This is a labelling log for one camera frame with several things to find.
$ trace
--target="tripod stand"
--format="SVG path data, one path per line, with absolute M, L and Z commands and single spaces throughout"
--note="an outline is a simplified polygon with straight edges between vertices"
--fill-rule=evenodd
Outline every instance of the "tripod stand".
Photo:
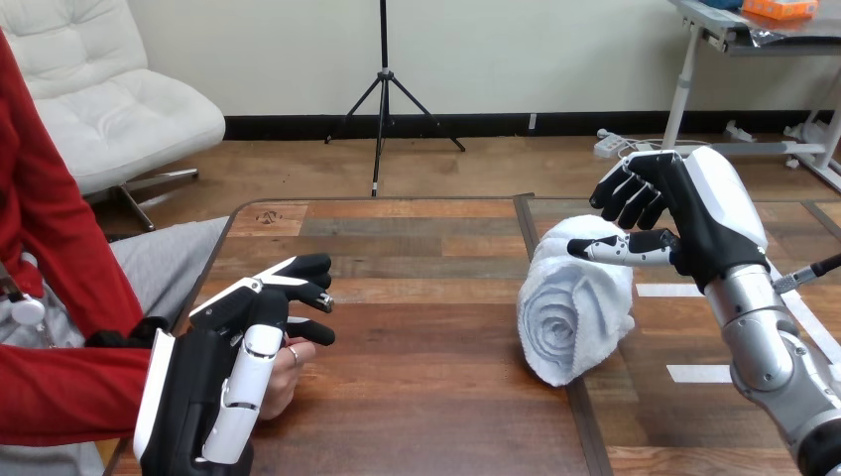
M 387 34 L 387 17 L 386 17 L 386 0 L 380 0 L 380 44 L 383 49 L 383 70 L 377 73 L 377 79 L 371 83 L 371 86 L 365 91 L 365 94 L 362 94 L 362 97 L 356 101 L 356 104 L 350 109 L 350 112 L 347 113 L 344 118 L 342 118 L 339 125 L 334 128 L 327 138 L 324 140 L 324 144 L 329 144 L 331 140 L 333 140 L 343 129 L 344 126 L 347 124 L 348 119 L 350 116 L 359 109 L 359 106 L 365 102 L 365 99 L 374 91 L 374 88 L 377 87 L 377 84 L 382 85 L 382 89 L 380 90 L 380 120 L 379 126 L 377 128 L 377 151 L 376 151 L 376 159 L 374 160 L 374 182 L 371 186 L 371 196 L 377 196 L 377 181 L 380 177 L 380 156 L 383 153 L 383 143 L 384 143 L 384 134 L 385 129 L 389 126 L 394 125 L 394 119 L 392 119 L 391 114 L 389 113 L 389 83 L 393 82 L 405 95 L 408 97 L 415 106 L 418 107 L 423 112 L 423 115 L 428 118 L 434 125 L 435 128 L 438 129 L 443 136 L 449 136 L 449 139 L 461 149 L 461 152 L 464 152 L 464 146 L 458 142 L 454 136 L 451 136 L 446 132 L 446 129 L 441 125 L 440 121 L 438 121 L 435 116 L 432 115 L 431 112 L 427 111 L 423 104 L 421 104 L 417 99 L 415 99 L 412 94 L 406 90 L 406 88 L 400 84 L 399 81 L 394 76 L 394 72 L 389 70 L 389 49 L 388 49 L 388 34 Z

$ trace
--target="chair base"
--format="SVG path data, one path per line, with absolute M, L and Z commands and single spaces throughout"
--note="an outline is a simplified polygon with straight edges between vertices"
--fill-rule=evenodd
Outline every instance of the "chair base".
M 171 181 L 197 178 L 198 169 L 186 169 L 183 171 L 167 172 L 164 174 L 158 174 L 151 178 L 127 181 L 120 185 L 112 186 L 107 190 L 88 195 L 85 197 L 85 199 L 88 203 L 93 204 L 103 201 L 109 197 L 119 196 L 119 198 L 123 199 L 125 202 L 128 203 L 129 207 L 131 207 L 132 211 L 134 211 L 134 214 L 140 220 L 141 224 L 143 224 L 143 227 L 144 229 L 146 229 L 146 231 L 155 231 L 155 224 L 152 223 L 152 220 L 149 219 L 149 216 L 147 216 L 143 209 L 140 208 L 140 205 L 137 203 L 137 201 L 135 201 L 134 197 L 131 195 L 131 192 L 142 190 L 144 188 L 149 188 L 155 185 L 160 185 L 162 183 L 169 183 Z

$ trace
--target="red shirt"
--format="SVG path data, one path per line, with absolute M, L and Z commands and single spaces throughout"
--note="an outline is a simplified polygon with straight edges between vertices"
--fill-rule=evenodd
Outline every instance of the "red shirt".
M 39 269 L 21 260 L 32 253 Z M 41 123 L 0 33 L 0 259 L 22 291 L 46 279 L 85 338 L 128 334 L 143 317 L 90 207 Z M 49 446 L 127 436 L 149 351 L 0 345 L 0 444 Z

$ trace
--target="black baseboard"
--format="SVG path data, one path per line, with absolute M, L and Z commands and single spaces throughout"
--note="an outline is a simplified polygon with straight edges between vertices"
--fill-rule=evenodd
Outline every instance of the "black baseboard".
M 781 133 L 785 126 L 803 122 L 808 111 L 688 111 L 680 132 L 718 134 L 731 119 L 750 132 Z M 387 137 L 439 137 L 435 127 L 422 115 L 392 116 L 395 124 Z M 661 135 L 668 111 L 552 112 L 538 114 L 534 130 L 529 130 L 531 114 L 442 114 L 436 116 L 456 137 L 500 136 L 595 136 L 599 129 L 616 134 Z M 819 116 L 829 122 L 830 111 Z M 316 141 L 323 140 L 342 116 L 227 116 L 225 140 L 229 141 Z M 335 139 L 377 137 L 377 116 L 353 116 Z

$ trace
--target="ring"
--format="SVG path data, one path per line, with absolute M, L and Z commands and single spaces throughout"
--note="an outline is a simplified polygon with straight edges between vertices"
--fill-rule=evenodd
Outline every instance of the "ring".
M 295 357 L 295 366 L 297 367 L 297 366 L 298 366 L 298 361 L 299 361 L 299 360 L 298 360 L 298 352 L 296 352 L 296 351 L 295 351 L 295 348 L 293 348 L 292 346 L 289 346 L 289 347 L 287 347 L 287 348 L 288 348 L 288 349 L 290 349 L 290 351 L 292 352 L 293 357 Z

